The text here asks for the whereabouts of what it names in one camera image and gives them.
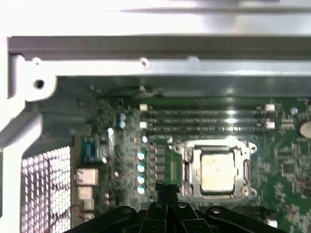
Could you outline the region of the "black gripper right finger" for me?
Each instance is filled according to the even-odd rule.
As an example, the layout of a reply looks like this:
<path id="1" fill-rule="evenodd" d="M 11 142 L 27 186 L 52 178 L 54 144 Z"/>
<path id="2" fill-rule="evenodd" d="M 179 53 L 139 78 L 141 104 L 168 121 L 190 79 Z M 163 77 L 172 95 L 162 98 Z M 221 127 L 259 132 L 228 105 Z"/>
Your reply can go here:
<path id="1" fill-rule="evenodd" d="M 168 203 L 180 225 L 179 233 L 276 233 L 274 228 L 222 206 L 211 206 L 204 213 L 179 201 L 179 187 L 168 185 Z"/>

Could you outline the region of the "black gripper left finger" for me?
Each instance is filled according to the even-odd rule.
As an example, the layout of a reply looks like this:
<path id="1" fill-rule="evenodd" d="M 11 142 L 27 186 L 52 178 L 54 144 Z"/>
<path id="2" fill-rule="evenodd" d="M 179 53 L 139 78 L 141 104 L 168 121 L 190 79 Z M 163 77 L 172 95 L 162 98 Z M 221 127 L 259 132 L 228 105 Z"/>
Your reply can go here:
<path id="1" fill-rule="evenodd" d="M 146 202 L 139 211 L 129 206 L 117 207 L 95 217 L 68 233 L 165 233 L 168 206 L 166 204 L 167 185 L 155 185 L 156 202 Z"/>

